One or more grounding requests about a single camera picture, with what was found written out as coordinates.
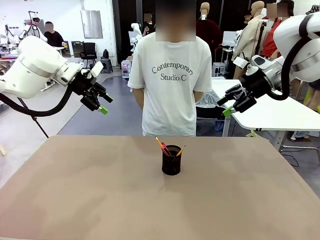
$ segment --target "person in black shirt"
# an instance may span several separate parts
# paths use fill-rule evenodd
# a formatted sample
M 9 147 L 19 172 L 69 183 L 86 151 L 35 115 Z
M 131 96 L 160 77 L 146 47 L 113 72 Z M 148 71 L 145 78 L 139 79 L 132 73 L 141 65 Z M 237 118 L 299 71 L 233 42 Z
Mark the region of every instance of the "person in black shirt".
M 65 42 L 62 36 L 54 30 L 54 24 L 50 21 L 45 23 L 45 33 L 44 36 L 48 39 L 48 44 L 52 47 L 64 47 Z

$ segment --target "black chair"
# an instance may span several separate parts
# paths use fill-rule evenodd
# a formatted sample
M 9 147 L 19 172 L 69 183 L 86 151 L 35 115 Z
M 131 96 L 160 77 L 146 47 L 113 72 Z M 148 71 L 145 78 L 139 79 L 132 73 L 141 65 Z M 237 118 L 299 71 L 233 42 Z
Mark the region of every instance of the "black chair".
M 96 64 L 97 52 L 96 52 L 96 44 L 94 42 L 85 42 L 83 44 L 83 52 L 80 52 L 80 57 L 83 59 L 82 62 L 86 60 L 86 69 L 88 68 L 88 61 L 92 60 L 94 64 Z

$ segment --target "pencil holder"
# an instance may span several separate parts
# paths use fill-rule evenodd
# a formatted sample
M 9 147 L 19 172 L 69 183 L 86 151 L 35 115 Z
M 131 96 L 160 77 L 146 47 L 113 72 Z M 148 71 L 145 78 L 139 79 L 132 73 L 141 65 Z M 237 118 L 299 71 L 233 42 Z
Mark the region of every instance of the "pencil holder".
M 166 175 L 174 176 L 181 170 L 181 155 L 177 156 L 181 148 L 175 145 L 166 146 L 172 156 L 162 153 L 162 172 Z

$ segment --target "red garment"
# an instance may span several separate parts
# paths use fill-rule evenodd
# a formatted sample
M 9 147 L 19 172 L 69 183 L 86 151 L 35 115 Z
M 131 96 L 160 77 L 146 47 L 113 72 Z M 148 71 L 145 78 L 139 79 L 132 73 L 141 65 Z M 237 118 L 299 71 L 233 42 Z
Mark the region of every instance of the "red garment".
M 210 19 L 198 19 L 196 21 L 195 34 L 209 45 L 213 55 L 215 53 L 215 49 L 222 43 L 222 32 L 219 26 Z
M 274 41 L 274 33 L 275 30 L 279 27 L 279 25 L 281 24 L 280 20 L 277 20 L 273 27 L 271 28 L 270 32 L 268 33 L 268 35 L 266 36 L 264 45 L 263 45 L 263 50 L 261 55 L 264 57 L 271 57 L 271 55 L 277 50 L 277 46 L 275 44 Z

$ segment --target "yellow pencil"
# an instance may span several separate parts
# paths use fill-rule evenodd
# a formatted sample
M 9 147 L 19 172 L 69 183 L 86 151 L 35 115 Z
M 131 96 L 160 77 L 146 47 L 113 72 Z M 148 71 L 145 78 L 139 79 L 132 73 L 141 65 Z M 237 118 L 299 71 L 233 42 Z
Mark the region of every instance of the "yellow pencil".
M 158 142 L 158 144 L 159 144 L 160 148 L 162 149 L 162 148 L 163 148 L 163 146 L 162 146 L 161 142 L 159 141 L 159 139 L 158 139 L 156 136 L 155 136 L 155 140 Z
M 184 149 L 185 149 L 186 146 L 187 146 L 187 145 L 185 145 L 185 146 L 180 150 L 180 152 L 178 152 L 178 154 L 176 155 L 176 157 L 178 157 L 180 154 L 182 154 L 182 152 L 184 151 Z

